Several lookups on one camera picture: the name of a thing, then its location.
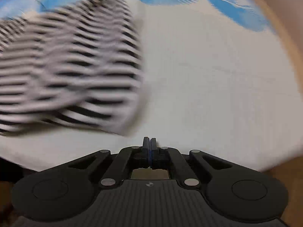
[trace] striped cloth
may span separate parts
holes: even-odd
[[[81,0],[0,22],[0,132],[47,122],[119,133],[138,105],[138,35],[125,0]]]

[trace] silver screw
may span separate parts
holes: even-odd
[[[184,180],[184,183],[187,186],[197,186],[199,184],[199,181],[195,178],[187,178],[186,180]]]
[[[101,180],[101,184],[103,186],[112,186],[116,183],[116,181],[112,178],[104,178]]]
[[[154,184],[153,184],[152,182],[148,182],[148,183],[146,184],[146,186],[152,187],[152,186],[154,186]]]

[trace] black and white striped fabric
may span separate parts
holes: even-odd
[[[2,24],[1,133],[33,122],[123,130],[142,78],[125,0],[81,0]]]

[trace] brown floor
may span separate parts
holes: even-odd
[[[290,227],[303,227],[303,156],[281,164],[269,171],[268,175],[282,181],[289,192],[289,203],[282,216],[282,219]],[[168,174],[164,170],[134,170],[133,179],[167,179]],[[0,216],[1,212],[9,210],[10,191],[12,184],[0,182]],[[16,219],[16,213],[12,212],[2,222],[0,227],[10,226]]]

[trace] white surface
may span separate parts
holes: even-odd
[[[146,83],[142,111],[125,136],[64,127],[2,136],[2,157],[41,171],[149,136],[182,153],[200,149],[261,170],[302,151],[302,99],[269,29],[246,30],[205,0],[137,9],[144,10],[137,23]]]

